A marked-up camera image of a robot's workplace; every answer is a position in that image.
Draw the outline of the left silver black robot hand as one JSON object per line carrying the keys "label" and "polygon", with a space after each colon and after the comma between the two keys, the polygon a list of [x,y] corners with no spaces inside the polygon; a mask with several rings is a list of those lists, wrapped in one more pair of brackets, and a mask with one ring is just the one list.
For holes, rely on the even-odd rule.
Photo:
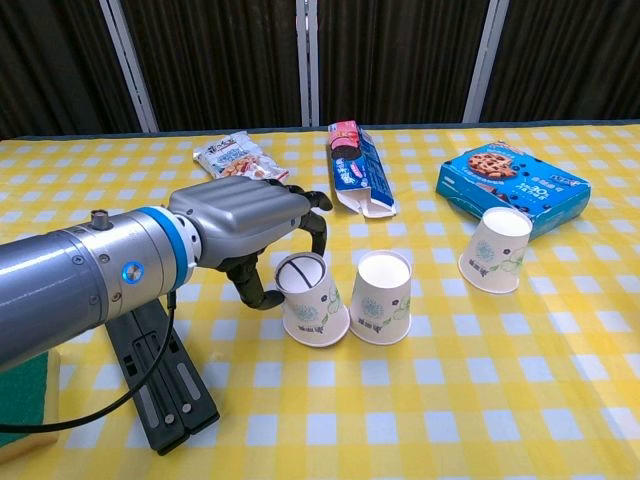
{"label": "left silver black robot hand", "polygon": [[311,236],[311,251],[324,254],[327,225],[316,208],[333,208],[325,193],[244,176],[182,188],[169,199],[169,210],[185,216],[198,232],[201,253],[196,265],[225,273],[241,301],[255,310],[269,310],[284,301],[281,292],[263,289],[257,271],[258,256],[269,245],[301,229]]}

